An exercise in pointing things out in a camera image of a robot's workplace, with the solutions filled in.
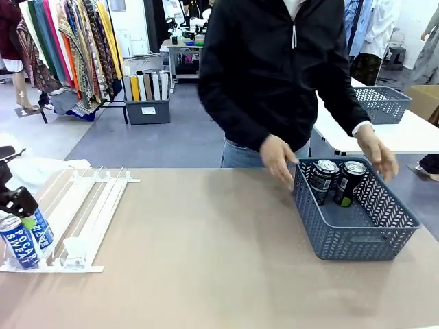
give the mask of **white shirt cuff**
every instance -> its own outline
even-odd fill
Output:
[[[352,136],[354,136],[355,138],[357,138],[358,130],[359,130],[362,126],[364,126],[364,125],[371,125],[371,126],[373,126],[373,124],[372,124],[370,121],[363,121],[363,122],[361,122],[361,123],[359,123],[359,124],[357,124],[357,125],[355,126],[354,130],[352,131]]]

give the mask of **hand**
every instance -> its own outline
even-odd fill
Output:
[[[395,156],[379,140],[371,125],[363,125],[357,133],[358,145],[379,171],[386,182],[398,175],[399,166]]]
[[[293,188],[293,176],[288,170],[287,161],[299,164],[289,145],[275,135],[269,135],[262,143],[260,154],[270,173],[279,178],[287,188]]]

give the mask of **blue jeans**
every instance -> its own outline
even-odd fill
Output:
[[[310,141],[304,147],[294,152],[298,159],[308,158]],[[221,168],[264,168],[258,152],[242,147],[226,139],[222,152]]]

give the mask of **white skirt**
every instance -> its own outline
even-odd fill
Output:
[[[5,62],[6,69],[9,72],[18,73],[24,69],[23,63],[20,60],[6,60],[4,58],[3,61]]]

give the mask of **zipper pull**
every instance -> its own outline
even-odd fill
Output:
[[[296,24],[294,24],[293,21],[293,40],[292,40],[292,47],[297,48],[297,32],[296,32]]]

